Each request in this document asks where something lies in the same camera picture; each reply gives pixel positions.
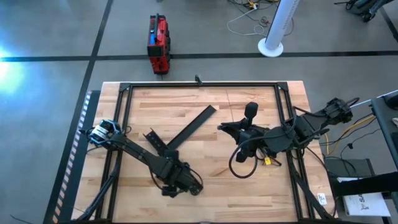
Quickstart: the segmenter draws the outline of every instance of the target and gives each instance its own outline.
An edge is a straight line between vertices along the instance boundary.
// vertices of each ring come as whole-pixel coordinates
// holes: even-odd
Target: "black metal frame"
[[[285,95],[285,100],[286,100],[286,106],[287,106],[287,111],[289,114],[289,117],[291,118],[293,116],[293,107],[292,107],[292,102],[290,100],[290,95],[289,95],[289,88],[286,82],[203,82],[200,84],[200,86],[203,87],[209,87],[209,86],[217,86],[217,87],[222,87],[222,86],[231,86],[231,87],[248,87],[248,86],[263,86],[263,87],[273,87],[275,91],[275,98],[276,98],[276,103],[277,103],[277,108],[279,111],[279,119],[280,122],[283,123],[285,121],[285,115],[283,111],[283,106],[282,106],[282,98],[280,96],[280,91],[284,92]],[[118,94],[118,100],[116,103],[116,108],[115,108],[115,113],[114,113],[114,120],[118,121],[119,118],[119,113],[120,113],[120,108],[121,108],[121,103],[122,103],[122,98],[123,98],[123,93],[128,90],[128,97],[127,97],[127,102],[126,102],[126,109],[124,112],[124,119],[123,119],[123,129],[127,127],[127,119],[129,116],[129,111],[130,111],[130,105],[132,101],[132,91],[134,88],[142,88],[142,87],[198,87],[197,82],[154,82],[154,83],[121,83],[119,87],[119,94]],[[304,166],[304,162],[302,157],[300,156],[301,152],[297,152],[297,160],[298,160],[298,166],[299,166],[299,172],[301,177],[303,178],[303,181],[308,185],[308,180],[307,180],[307,175],[306,175],[306,170]],[[292,160],[292,152],[288,151],[286,153],[287,159]],[[119,169],[120,169],[120,163],[122,159],[122,152],[118,152],[117,158],[116,158],[116,164],[119,164]],[[101,186],[106,182],[106,179],[108,178],[109,175],[109,169],[111,165],[111,160],[112,160],[112,152],[108,152],[106,155],[105,159],[105,165],[104,165],[104,171],[103,171],[103,178],[101,181]],[[300,203],[300,195],[297,187],[297,183],[294,179],[294,170],[295,167],[292,165],[293,163],[287,163],[289,167],[289,174],[290,174],[290,182],[292,184],[292,191],[293,191],[293,200],[295,204],[295,209],[296,209],[296,214],[297,214],[297,220],[300,220],[303,218],[303,212],[301,208],[301,203]],[[114,204],[116,200],[116,194],[118,190],[118,179],[119,179],[119,171],[117,172],[116,178],[114,180],[114,184],[112,187],[111,191],[111,197],[109,200],[109,207],[108,207],[108,214],[107,214],[107,220],[112,220],[113,218],[113,213],[114,213]],[[315,214],[313,211],[313,206],[311,203],[308,201],[306,198],[306,203],[307,203],[307,208],[308,208],[308,216],[309,218],[315,218]],[[95,219],[99,219],[102,215],[102,209],[103,209],[103,201],[100,203],[99,207],[96,210],[95,214]]]

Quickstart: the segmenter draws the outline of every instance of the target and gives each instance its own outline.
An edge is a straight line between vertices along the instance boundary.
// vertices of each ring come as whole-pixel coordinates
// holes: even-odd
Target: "black bracket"
[[[288,91],[289,87],[287,86],[287,82],[278,82],[277,83],[279,88],[283,89],[284,91]]]
[[[199,75],[195,75],[195,81],[198,83],[198,86],[202,86],[203,82],[200,80]]]
[[[149,134],[144,135],[149,143],[156,149],[158,155],[164,157],[174,157],[178,159],[178,151],[176,149],[191,136],[213,113],[216,109],[209,105],[203,110],[191,123],[189,123],[181,132],[179,132],[167,145],[152,130]]]
[[[124,91],[127,90],[130,87],[130,83],[120,83],[119,85],[119,91]]]

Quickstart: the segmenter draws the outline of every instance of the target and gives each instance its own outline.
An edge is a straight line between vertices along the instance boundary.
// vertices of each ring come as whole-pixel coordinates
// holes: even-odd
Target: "wooden table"
[[[292,104],[309,110],[303,82],[288,82]],[[104,83],[94,125],[112,119],[119,83]],[[171,140],[208,105],[217,112],[179,148],[181,160],[203,177],[204,190],[199,196],[180,194],[161,196],[153,184],[147,166],[124,153],[115,204],[114,222],[295,222],[297,221],[285,153],[277,159],[282,167],[262,166],[248,179],[235,178],[228,169],[228,159],[236,148],[231,136],[218,131],[221,122],[244,117],[246,103],[255,101],[259,111],[254,123],[272,128],[280,125],[275,94],[268,87],[135,88],[132,97],[127,135],[156,154],[142,134],[153,128],[165,141]],[[309,146],[321,158],[317,141]],[[72,218],[82,214],[100,189],[106,150],[86,155]],[[324,193],[325,208],[333,211],[334,202],[326,172],[311,153],[304,155],[308,181],[314,195]],[[234,162],[236,172],[250,172],[254,159]],[[303,213],[307,209],[300,190]],[[109,193],[104,203],[107,211]]]

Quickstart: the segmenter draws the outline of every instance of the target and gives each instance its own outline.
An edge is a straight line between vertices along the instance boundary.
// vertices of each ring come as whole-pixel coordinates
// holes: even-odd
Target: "concrete floor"
[[[90,56],[107,0],[5,0],[0,2],[0,57]],[[398,27],[398,1],[384,6]],[[276,7],[252,17],[273,18]],[[144,55],[149,15],[165,14],[172,54],[257,53],[260,36],[241,37],[226,23],[241,13],[224,0],[114,0],[98,55]],[[285,52],[367,52],[398,50],[381,13],[369,23],[327,0],[301,0]],[[247,17],[232,27],[252,32]],[[366,100],[397,89],[397,56],[281,57],[172,60],[164,80],[303,80],[312,110],[333,97]],[[88,61],[0,62],[0,221],[14,215],[41,223],[53,187],[70,121]],[[97,61],[89,90],[105,81],[153,81],[148,60]],[[369,113],[354,109],[356,117]],[[346,126],[331,129],[336,139]],[[341,143],[378,128],[377,123]],[[380,132],[364,138],[345,158],[370,158],[377,174],[396,167]],[[392,219],[397,213],[388,202]],[[345,220],[380,223],[380,218]]]

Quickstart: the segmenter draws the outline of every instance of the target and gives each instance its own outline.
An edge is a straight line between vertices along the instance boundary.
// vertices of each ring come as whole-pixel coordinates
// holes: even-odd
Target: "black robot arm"
[[[326,104],[325,108],[315,113],[294,107],[295,110],[300,110],[304,114],[295,115],[284,121],[281,126],[272,129],[252,124],[258,105],[250,102],[246,105],[244,113],[246,118],[238,122],[221,123],[218,129],[231,135],[237,145],[247,142],[237,153],[237,162],[244,162],[247,157],[253,157],[259,148],[263,148],[268,156],[276,157],[279,152],[307,147],[312,140],[329,131],[326,129],[328,125],[351,121],[353,114],[349,106],[354,101],[358,99],[344,102],[334,98]]]
[[[179,193],[188,191],[190,191],[192,195],[198,195],[203,189],[202,181],[199,182],[195,176],[193,176],[192,172],[196,172],[189,167],[188,163],[181,162],[176,158],[153,155],[128,139],[121,131],[120,125],[114,121],[102,120],[96,127],[82,132],[88,136],[90,143],[96,146],[102,146],[110,151],[123,150],[130,156],[147,165],[152,179],[154,180],[155,174],[155,176],[165,184],[165,186],[160,187],[154,180],[155,184],[162,190],[162,195],[164,196],[175,197]],[[74,222],[90,219],[100,204],[100,201],[104,199],[106,192],[112,186],[118,169],[120,169],[120,164],[115,165],[112,173],[99,190],[93,202],[86,209],[84,214],[74,220]]]

